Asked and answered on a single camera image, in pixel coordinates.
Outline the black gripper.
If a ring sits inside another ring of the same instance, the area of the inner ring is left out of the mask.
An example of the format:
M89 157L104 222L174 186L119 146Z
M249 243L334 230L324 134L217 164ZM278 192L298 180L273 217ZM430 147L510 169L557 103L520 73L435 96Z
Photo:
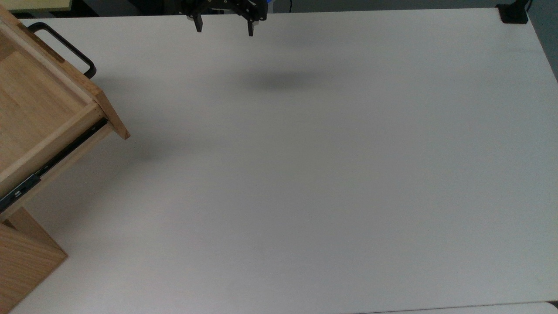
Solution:
M267 0L181 0L181 13L193 20L197 32L203 29L201 12L204 10L231 10L239 12L247 21L248 35L253 37L256 22L267 20Z

